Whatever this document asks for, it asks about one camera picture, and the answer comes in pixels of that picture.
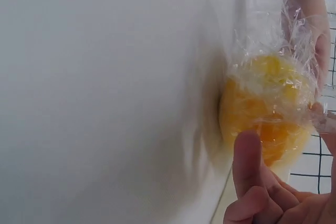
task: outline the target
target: wrapped orange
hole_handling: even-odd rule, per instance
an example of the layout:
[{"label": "wrapped orange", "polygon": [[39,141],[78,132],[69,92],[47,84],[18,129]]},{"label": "wrapped orange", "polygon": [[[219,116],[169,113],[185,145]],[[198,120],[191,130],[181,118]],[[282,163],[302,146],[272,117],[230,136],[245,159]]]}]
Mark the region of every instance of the wrapped orange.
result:
[{"label": "wrapped orange", "polygon": [[233,147],[240,132],[255,130],[267,166],[291,161],[312,131],[305,114],[314,92],[309,76],[290,57],[261,55],[234,65],[220,100],[223,140]]}]

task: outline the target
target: plastic wrap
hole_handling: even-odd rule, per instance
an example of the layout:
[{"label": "plastic wrap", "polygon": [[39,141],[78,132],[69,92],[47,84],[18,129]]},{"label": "plastic wrap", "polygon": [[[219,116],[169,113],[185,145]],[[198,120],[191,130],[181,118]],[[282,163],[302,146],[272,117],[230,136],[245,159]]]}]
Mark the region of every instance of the plastic wrap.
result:
[{"label": "plastic wrap", "polygon": [[236,47],[226,73],[219,122],[233,146],[245,130],[256,131],[267,166],[290,162],[313,131],[325,125],[319,98],[319,65],[309,19],[284,1],[282,11],[254,11],[236,31]]}]

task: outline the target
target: white wall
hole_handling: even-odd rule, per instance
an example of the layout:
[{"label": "white wall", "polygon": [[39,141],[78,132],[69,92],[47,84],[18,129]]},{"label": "white wall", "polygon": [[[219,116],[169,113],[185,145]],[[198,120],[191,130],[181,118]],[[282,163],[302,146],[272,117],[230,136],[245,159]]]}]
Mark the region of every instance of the white wall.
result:
[{"label": "white wall", "polygon": [[0,222],[208,223],[227,164],[187,81],[235,3],[0,0]]}]

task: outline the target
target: black grid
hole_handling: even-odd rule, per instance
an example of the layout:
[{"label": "black grid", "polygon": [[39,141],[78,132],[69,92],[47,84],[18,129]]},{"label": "black grid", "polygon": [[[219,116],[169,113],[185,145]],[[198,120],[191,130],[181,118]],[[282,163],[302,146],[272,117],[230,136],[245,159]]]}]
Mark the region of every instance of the black grid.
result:
[{"label": "black grid", "polygon": [[[336,31],[336,27],[330,27],[331,31]],[[335,66],[335,62],[336,62],[336,35],[334,38],[332,38],[332,42],[331,42],[332,46],[333,46],[333,50],[331,51],[332,55],[330,57],[331,62],[332,62],[332,67],[329,66],[329,72],[331,73],[331,83],[332,86],[334,87],[335,83],[334,83],[334,75],[336,72],[336,66]],[[317,188],[317,193],[320,194],[321,193],[321,178],[331,178],[331,175],[322,175],[321,174],[321,164],[322,164],[322,157],[327,157],[327,156],[332,156],[331,154],[324,154],[322,151],[322,143],[323,140],[321,139],[321,137],[319,135],[316,134],[312,134],[312,138],[316,141],[319,141],[319,152],[317,153],[311,153],[311,152],[303,152],[303,155],[312,155],[312,156],[318,156],[319,157],[319,166],[318,166],[318,174],[303,174],[303,173],[290,173],[291,176],[301,176],[301,177],[314,177],[317,178],[318,180],[318,188]]]}]

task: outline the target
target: hand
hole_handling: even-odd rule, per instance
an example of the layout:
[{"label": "hand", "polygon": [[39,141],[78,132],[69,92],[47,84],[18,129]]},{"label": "hand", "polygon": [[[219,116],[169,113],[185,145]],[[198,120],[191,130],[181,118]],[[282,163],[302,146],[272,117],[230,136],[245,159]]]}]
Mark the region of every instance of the hand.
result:
[{"label": "hand", "polygon": [[[336,141],[336,135],[324,136]],[[238,200],[227,208],[224,223],[336,223],[336,158],[331,174],[330,194],[298,192],[263,163],[259,136],[254,132],[243,132],[234,147],[233,179]]]},{"label": "hand", "polygon": [[328,74],[330,57],[330,30],[326,4],[324,0],[291,0],[299,7],[312,30],[313,44],[315,45],[315,58],[318,69],[318,85],[322,89]]}]

